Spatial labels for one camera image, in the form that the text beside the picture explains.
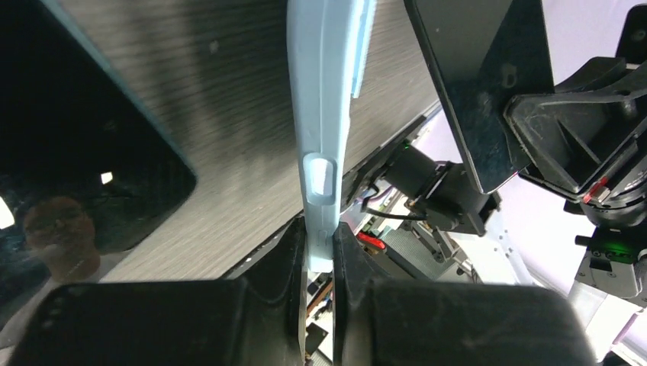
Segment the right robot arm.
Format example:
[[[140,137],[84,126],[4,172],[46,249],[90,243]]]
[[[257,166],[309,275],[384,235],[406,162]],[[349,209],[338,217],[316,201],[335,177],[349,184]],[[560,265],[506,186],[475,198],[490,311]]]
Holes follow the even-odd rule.
[[[608,55],[505,111],[530,165],[506,190],[504,222],[598,359],[646,314],[646,3],[616,30]]]

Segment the light blue phone case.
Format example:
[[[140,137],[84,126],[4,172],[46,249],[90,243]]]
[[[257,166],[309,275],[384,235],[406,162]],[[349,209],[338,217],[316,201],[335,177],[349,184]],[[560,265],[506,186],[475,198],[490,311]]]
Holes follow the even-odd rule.
[[[304,206],[306,264],[333,270],[350,104],[358,98],[375,1],[289,1],[286,46]]]

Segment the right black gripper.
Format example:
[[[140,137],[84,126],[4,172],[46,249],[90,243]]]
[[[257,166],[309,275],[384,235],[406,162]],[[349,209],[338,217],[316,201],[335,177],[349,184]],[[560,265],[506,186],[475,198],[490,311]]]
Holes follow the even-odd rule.
[[[555,94],[518,95],[505,120],[530,164],[520,175],[570,201],[595,226],[646,219],[646,3],[632,7],[616,49],[590,60]],[[626,63],[641,63],[631,69]]]

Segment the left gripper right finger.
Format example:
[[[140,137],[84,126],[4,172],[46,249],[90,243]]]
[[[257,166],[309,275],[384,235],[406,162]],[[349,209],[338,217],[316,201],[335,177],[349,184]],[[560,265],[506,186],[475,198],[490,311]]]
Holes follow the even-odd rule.
[[[341,223],[332,238],[336,365],[593,365],[574,310],[535,286],[390,276]]]

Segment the phone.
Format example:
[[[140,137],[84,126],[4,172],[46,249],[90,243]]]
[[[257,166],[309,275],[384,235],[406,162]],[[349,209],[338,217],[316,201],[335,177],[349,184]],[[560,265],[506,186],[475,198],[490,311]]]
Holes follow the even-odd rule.
[[[2,321],[44,286],[47,259],[132,249],[196,184],[57,3],[1,3]]]
[[[517,95],[554,91],[540,1],[406,1],[472,184],[496,191],[530,163],[507,126]]]

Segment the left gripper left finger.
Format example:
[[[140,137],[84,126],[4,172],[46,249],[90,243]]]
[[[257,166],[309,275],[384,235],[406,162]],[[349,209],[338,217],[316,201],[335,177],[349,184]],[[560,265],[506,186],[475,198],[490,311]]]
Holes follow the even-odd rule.
[[[302,365],[304,219],[231,279],[74,284],[51,292],[13,365]]]

